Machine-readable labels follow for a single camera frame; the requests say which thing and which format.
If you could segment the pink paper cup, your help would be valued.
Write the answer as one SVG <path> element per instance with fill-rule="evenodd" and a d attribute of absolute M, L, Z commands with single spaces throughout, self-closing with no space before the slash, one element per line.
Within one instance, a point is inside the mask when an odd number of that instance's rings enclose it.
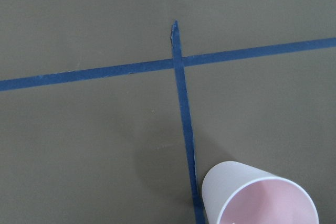
<path fill-rule="evenodd" d="M 235 161 L 208 171 L 202 198 L 209 223 L 319 223 L 317 209 L 301 186 Z"/>

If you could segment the brown paper table cover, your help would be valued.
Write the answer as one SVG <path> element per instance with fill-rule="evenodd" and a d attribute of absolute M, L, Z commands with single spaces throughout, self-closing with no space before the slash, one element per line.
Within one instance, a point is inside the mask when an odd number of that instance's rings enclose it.
<path fill-rule="evenodd" d="M 1 0 L 1 79 L 335 36 L 335 0 Z M 238 161 L 335 223 L 335 48 L 185 68 L 197 178 Z M 173 69 L 1 92 L 1 223 L 194 223 Z"/>

